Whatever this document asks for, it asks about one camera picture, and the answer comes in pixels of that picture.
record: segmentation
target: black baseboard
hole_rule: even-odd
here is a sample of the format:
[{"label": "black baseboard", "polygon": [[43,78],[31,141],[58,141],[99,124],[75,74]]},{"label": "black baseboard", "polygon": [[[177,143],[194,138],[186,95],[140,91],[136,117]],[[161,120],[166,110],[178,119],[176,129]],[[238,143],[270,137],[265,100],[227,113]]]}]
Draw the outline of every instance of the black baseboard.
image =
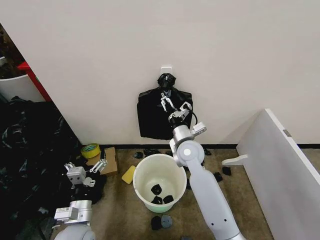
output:
[{"label": "black baseboard", "polygon": [[[236,149],[237,144],[201,144],[205,149]],[[169,144],[101,144],[101,148],[116,149],[170,149]],[[301,149],[320,149],[320,144],[298,144]]]},{"label": "black baseboard", "polygon": [[320,149],[320,143],[314,144],[297,144],[301,149]]}]

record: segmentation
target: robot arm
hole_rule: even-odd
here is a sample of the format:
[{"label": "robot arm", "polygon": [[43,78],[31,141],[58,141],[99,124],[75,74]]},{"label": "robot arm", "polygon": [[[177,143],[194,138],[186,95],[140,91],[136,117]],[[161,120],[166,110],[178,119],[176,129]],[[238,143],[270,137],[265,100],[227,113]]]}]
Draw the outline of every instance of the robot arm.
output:
[{"label": "robot arm", "polygon": [[[165,98],[167,97],[162,95],[161,100],[165,100],[165,103],[170,104],[174,109],[170,99]],[[217,240],[246,240],[240,233],[216,178],[210,171],[201,166],[205,158],[205,152],[194,139],[195,136],[205,132],[207,128],[200,122],[193,126],[192,130],[188,129],[183,120],[192,109],[190,105],[183,107],[186,104],[185,102],[182,105],[180,111],[176,110],[170,113],[168,118],[173,127],[173,139],[170,140],[173,158],[179,167],[186,166],[189,168],[192,191],[204,220],[215,238]]]}]

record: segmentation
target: yellow sponge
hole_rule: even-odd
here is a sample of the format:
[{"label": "yellow sponge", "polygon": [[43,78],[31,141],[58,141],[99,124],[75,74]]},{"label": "yellow sponge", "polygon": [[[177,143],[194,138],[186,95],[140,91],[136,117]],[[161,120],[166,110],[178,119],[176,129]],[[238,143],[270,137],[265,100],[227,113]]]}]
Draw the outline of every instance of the yellow sponge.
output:
[{"label": "yellow sponge", "polygon": [[121,179],[125,181],[127,184],[132,183],[132,180],[134,179],[135,170],[136,170],[135,166],[129,167],[129,169],[125,172],[125,174],[122,175]]}]

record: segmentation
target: white panel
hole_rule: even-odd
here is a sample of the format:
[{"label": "white panel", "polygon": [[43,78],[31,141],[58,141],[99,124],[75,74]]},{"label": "white panel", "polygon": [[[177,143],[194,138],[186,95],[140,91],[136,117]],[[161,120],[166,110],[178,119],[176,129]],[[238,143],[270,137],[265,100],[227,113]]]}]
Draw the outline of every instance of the white panel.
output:
[{"label": "white panel", "polygon": [[140,137],[136,106],[164,65],[208,128],[197,141],[236,144],[268,107],[307,144],[320,143],[319,9],[319,0],[3,0],[0,22],[84,144],[168,143]]},{"label": "white panel", "polygon": [[265,109],[236,149],[274,239],[320,239],[320,176],[284,129]]},{"label": "white panel", "polygon": [[27,74],[8,79],[0,79],[0,94],[8,101],[15,96],[33,102],[45,101]]}]

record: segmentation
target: cardboard piece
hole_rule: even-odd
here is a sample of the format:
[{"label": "cardboard piece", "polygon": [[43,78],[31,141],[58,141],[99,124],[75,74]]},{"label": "cardboard piece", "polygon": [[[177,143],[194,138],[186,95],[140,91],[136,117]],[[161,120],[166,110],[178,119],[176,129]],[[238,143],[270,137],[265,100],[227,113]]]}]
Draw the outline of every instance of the cardboard piece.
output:
[{"label": "cardboard piece", "polygon": [[[119,173],[118,161],[116,158],[116,149],[114,147],[102,149],[105,152],[105,158],[107,160],[107,165],[101,172],[102,175],[112,176]],[[94,166],[101,159],[101,154],[95,157],[89,158],[86,164],[88,166]]]}]

